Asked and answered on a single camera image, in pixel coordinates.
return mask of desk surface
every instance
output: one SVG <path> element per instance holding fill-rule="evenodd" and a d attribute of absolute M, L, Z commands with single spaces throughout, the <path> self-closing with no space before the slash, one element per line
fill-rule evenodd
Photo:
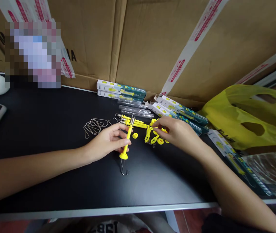
<path fill-rule="evenodd" d="M 0 104 L 7 107 L 0 121 L 0 159 L 83 146 L 94 137 L 84 138 L 86 122 L 100 118 L 113 123 L 119 112 L 115 100 L 67 87 L 11 89 L 0 95 Z M 196 160 L 170 143 L 153 148 L 144 143 L 145 129 L 134 131 L 139 136 L 130 146 L 128 176 L 121 175 L 119 155 L 112 152 L 1 200 L 0 220 L 217 205 Z M 213 146 L 207 136 L 203 140 Z"/>

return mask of packing tape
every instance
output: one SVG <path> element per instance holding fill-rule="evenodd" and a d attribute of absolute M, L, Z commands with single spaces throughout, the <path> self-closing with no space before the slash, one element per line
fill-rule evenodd
<path fill-rule="evenodd" d="M 192 58 L 193 54 L 201 44 L 207 32 L 209 31 L 228 1 L 229 0 L 209 1 L 199 22 L 196 25 L 196 28 L 192 32 L 190 39 L 182 50 L 176 64 L 174 65 L 173 70 L 171 71 L 166 83 L 164 84 L 161 94 L 167 95 L 171 91 L 179 76 L 183 72 L 184 68 Z"/>
<path fill-rule="evenodd" d="M 276 54 L 274 54 L 272 57 L 267 59 L 265 62 L 263 62 L 261 65 L 259 65 L 257 68 L 255 68 L 253 71 L 251 71 L 249 74 L 244 76 L 242 79 L 240 79 L 236 84 L 243 84 L 247 82 L 248 80 L 255 77 L 257 74 L 261 73 L 271 65 L 276 63 Z"/>

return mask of left hand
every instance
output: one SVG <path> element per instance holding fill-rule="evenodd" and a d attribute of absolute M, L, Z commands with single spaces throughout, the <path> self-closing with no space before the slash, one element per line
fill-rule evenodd
<path fill-rule="evenodd" d="M 122 153 L 122 147 L 131 144 L 131 141 L 127 139 L 127 133 L 124 133 L 120 129 L 128 131 L 129 128 L 124 124 L 116 123 L 102 130 L 93 140 L 91 140 L 91 142 L 83 147 L 87 154 L 89 163 L 102 159 L 113 150 Z"/>

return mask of hand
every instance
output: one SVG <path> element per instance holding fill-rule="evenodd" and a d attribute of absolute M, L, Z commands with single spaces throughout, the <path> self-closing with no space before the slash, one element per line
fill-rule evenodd
<path fill-rule="evenodd" d="M 165 127 L 167 133 L 161 130 L 162 126 Z M 158 135 L 195 158 L 204 154 L 205 148 L 209 148 L 191 126 L 182 120 L 163 116 L 152 127 Z"/>
<path fill-rule="evenodd" d="M 114 124 L 102 130 L 90 143 L 84 146 L 88 155 L 88 163 L 102 159 L 113 150 L 122 153 L 123 147 L 131 144 L 131 141 L 126 138 L 127 133 L 119 129 L 128 131 L 129 128 L 121 123 Z"/>

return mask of yellow plastic bag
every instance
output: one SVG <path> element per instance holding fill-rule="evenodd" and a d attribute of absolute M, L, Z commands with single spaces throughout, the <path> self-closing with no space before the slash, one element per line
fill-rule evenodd
<path fill-rule="evenodd" d="M 258 95 L 268 95 L 267 102 Z M 239 150 L 276 145 L 276 90 L 233 85 L 208 101 L 201 114 Z"/>

